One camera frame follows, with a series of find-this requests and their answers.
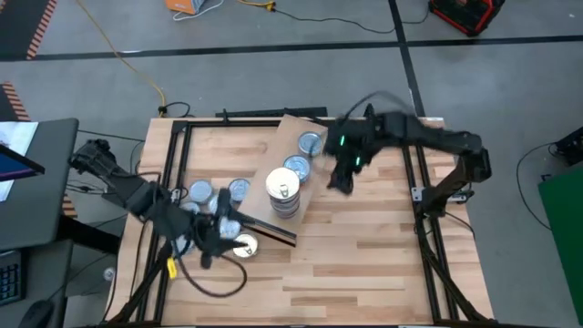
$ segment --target cardboard piece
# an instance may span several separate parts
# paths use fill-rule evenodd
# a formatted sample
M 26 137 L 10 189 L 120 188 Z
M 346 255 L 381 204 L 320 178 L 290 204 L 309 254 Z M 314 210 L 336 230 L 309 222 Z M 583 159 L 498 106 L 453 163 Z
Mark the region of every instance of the cardboard piece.
M 265 180 L 274 169 L 283 167 L 285 159 L 300 153 L 298 138 L 303 132 L 322 133 L 324 130 L 326 130 L 325 127 L 302 118 L 286 115 L 281 119 L 277 131 L 263 155 L 261 163 L 259 163 L 245 200 L 239 207 L 240 212 L 258 220 L 257 225 L 253 228 L 258 233 L 295 247 L 303 216 L 313 193 L 321 185 L 320 177 L 313 174 L 312 170 L 312 175 L 300 188 L 300 208 L 290 219 L 281 219 L 271 207 L 270 197 L 265 189 Z

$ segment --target concrete floor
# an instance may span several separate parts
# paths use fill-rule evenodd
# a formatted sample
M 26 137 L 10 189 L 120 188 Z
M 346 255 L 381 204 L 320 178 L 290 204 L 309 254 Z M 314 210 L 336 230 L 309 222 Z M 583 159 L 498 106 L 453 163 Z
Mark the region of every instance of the concrete floor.
M 426 0 L 397 0 L 404 21 L 423 17 Z M 342 23 L 299 23 L 287 17 L 226 1 L 197 19 L 173 22 L 162 1 L 86 0 L 87 8 L 119 50 L 262 46 L 353 41 L 395 41 Z M 376 29 L 391 29 L 385 0 L 280 0 L 298 16 L 337 16 Z M 405 26 L 407 40 L 464 39 L 434 15 Z M 481 38 L 583 35 L 579 0 L 507 1 Z M 39 54 L 108 51 L 74 1 L 61 1 Z M 494 176 L 475 186 L 469 205 L 476 242 L 496 318 L 503 323 L 578 326 L 565 276 L 550 232 L 520 202 L 518 159 L 536 145 L 563 137 L 583 121 L 583 44 L 446 46 L 410 48 L 427 116 L 444 117 L 449 128 L 482 136 Z M 169 101 L 186 101 L 197 116 L 227 110 L 326 106 L 331 116 L 377 89 L 409 99 L 399 48 L 274 52 L 236 55 L 132 58 L 164 88 Z M 144 138 L 159 99 L 156 92 L 116 59 L 0 63 L 34 120 L 79 118 L 80 128 Z M 79 134 L 81 145 L 90 136 Z M 127 163 L 135 143 L 111 139 Z M 521 181 L 527 201 L 544 220 L 537 195 L 541 174 L 563 168 L 545 149 L 524 162 Z M 120 210 L 99 197 L 71 195 L 79 219 L 98 222 Z M 104 226 L 121 232 L 123 221 Z M 73 271 L 95 257 L 76 249 Z M 112 262 L 96 265 L 69 286 L 70 295 L 95 286 Z M 96 294 L 69 301 L 66 326 L 96 323 L 107 298 Z

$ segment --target computer screen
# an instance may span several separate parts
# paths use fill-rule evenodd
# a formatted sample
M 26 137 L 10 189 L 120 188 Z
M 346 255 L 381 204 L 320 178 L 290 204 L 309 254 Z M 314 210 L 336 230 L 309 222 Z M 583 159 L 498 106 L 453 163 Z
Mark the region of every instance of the computer screen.
M 0 181 L 44 174 L 45 168 L 0 144 Z

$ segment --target wooden table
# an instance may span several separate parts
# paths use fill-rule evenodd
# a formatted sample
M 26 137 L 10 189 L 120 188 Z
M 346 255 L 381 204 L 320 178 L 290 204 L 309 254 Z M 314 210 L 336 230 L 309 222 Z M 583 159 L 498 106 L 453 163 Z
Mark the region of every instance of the wooden table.
M 432 119 L 429 124 L 443 125 L 443 120 Z M 140 171 L 163 170 L 171 126 L 171 119 L 152 119 Z M 189 150 L 187 185 L 205 178 L 218 188 L 235 178 L 252 178 L 274 130 L 196 128 Z M 180 138 L 173 172 L 178 166 L 181 144 Z M 412 154 L 418 169 L 414 149 Z M 453 168 L 454 160 L 430 149 L 425 155 L 436 184 Z M 418 171 L 415 176 L 420 179 Z M 402 151 L 383 150 L 355 179 L 350 198 L 326 188 L 314 193 L 297 248 L 259 235 L 259 253 L 243 262 L 249 281 L 238 294 L 227 299 L 209 298 L 179 274 L 169 283 L 163 323 L 430 323 L 410 197 Z M 467 220 L 465 206 L 449 205 L 448 211 Z M 441 227 L 452 278 L 479 312 L 492 317 L 471 232 L 447 217 L 441 219 Z M 141 223 L 128 220 L 119 252 L 117 289 L 108 317 L 128 300 L 140 229 Z M 140 246 L 136 284 L 143 275 L 150 233 L 148 225 Z M 240 283 L 240 272 L 231 264 L 217 260 L 211 270 L 204 271 L 198 260 L 197 254 L 185 257 L 190 275 L 204 287 L 226 292 Z M 435 281 L 442 316 L 446 317 L 443 287 L 436 276 Z M 157 290 L 155 282 L 148 298 L 147 319 L 152 318 Z

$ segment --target keyboard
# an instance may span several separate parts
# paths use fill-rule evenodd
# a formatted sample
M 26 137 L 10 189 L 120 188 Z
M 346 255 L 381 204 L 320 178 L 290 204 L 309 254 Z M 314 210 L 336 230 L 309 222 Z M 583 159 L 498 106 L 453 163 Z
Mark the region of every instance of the keyboard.
M 0 306 L 25 298 L 25 281 L 20 251 L 0 253 Z

